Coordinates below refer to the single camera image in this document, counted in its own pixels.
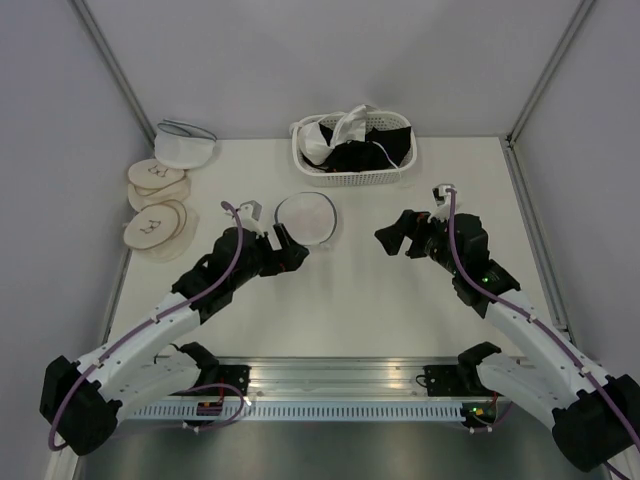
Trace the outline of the white mesh laundry bag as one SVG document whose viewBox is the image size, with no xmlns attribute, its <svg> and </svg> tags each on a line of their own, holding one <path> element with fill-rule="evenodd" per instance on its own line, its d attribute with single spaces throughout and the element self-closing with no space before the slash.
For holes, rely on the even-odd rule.
<svg viewBox="0 0 640 480">
<path fill-rule="evenodd" d="M 276 223 L 293 224 L 303 230 L 308 240 L 305 247 L 326 248 L 338 228 L 338 210 L 325 194 L 299 192 L 286 197 L 275 208 Z"/>
</svg>

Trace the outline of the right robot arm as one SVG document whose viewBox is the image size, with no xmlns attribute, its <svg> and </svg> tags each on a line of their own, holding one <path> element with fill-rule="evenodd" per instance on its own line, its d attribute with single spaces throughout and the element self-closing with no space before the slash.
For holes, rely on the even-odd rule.
<svg viewBox="0 0 640 480">
<path fill-rule="evenodd" d="M 456 381 L 463 392 L 503 395 L 544 425 L 564 457 L 583 472 L 638 447 L 638 383 L 609 374 L 541 319 L 519 282 L 491 259 L 479 217 L 459 213 L 440 220 L 405 210 L 374 236 L 389 256 L 409 240 L 407 257 L 442 266 L 462 303 L 529 362 L 522 367 L 489 342 L 476 345 L 458 357 Z"/>
</svg>

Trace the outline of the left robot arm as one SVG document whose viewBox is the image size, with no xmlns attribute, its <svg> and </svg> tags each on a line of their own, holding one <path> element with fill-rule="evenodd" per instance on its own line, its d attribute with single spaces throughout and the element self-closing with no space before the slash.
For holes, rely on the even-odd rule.
<svg viewBox="0 0 640 480">
<path fill-rule="evenodd" d="M 279 248 L 267 234 L 231 227 L 171 287 L 146 318 L 122 337 L 71 361 L 46 367 L 40 414 L 49 422 L 48 447 L 84 456 L 99 448 L 126 416 L 173 393 L 206 396 L 218 384 L 217 360 L 192 342 L 163 361 L 156 356 L 231 304 L 234 293 L 255 277 L 298 270 L 308 248 L 286 227 L 274 227 Z"/>
</svg>

